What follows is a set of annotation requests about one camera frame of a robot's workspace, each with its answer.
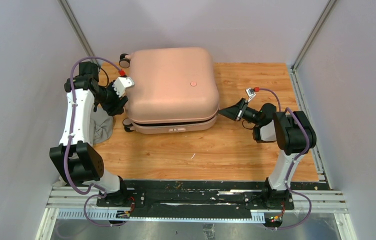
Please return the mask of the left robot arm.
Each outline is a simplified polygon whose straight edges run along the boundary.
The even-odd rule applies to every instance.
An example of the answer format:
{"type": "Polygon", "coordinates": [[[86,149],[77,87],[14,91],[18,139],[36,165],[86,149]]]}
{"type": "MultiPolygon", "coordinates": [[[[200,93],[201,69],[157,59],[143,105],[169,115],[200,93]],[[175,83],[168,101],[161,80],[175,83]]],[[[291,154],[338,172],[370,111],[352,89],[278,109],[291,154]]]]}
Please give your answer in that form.
{"type": "Polygon", "coordinates": [[[128,101],[125,91],[134,86],[126,73],[106,86],[99,84],[100,67],[91,57],[78,60],[64,84],[67,114],[63,135],[58,146],[50,148],[49,156],[63,181],[80,195],[98,189],[98,199],[122,207],[131,199],[124,180],[105,170],[100,154],[91,139],[91,113],[98,106],[113,117],[124,112],[128,101]]]}

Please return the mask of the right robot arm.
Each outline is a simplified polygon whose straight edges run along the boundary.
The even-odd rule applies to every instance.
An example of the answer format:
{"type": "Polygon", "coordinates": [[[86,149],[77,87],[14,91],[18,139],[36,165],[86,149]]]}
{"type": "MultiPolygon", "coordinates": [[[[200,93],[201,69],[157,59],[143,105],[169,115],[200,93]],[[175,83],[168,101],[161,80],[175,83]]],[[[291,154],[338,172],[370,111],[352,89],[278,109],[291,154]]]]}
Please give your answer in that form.
{"type": "Polygon", "coordinates": [[[259,196],[252,204],[262,204],[273,209],[289,198],[293,174],[308,151],[315,147],[317,137],[303,111],[277,110],[271,103],[261,109],[250,108],[242,98],[235,105],[223,108],[218,113],[230,120],[253,123],[252,136],[257,143],[276,142],[280,151],[273,172],[266,178],[259,196]]]}

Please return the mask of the pink suitcase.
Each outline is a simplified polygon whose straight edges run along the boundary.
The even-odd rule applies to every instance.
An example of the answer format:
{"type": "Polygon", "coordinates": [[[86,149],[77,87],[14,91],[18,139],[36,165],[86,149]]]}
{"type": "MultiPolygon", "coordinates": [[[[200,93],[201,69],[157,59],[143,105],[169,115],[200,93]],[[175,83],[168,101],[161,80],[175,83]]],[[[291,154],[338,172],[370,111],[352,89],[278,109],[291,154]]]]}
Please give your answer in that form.
{"type": "Polygon", "coordinates": [[[126,90],[126,132],[203,131],[217,121],[219,91],[214,62],[202,47],[144,49],[121,55],[134,86],[126,90]]]}

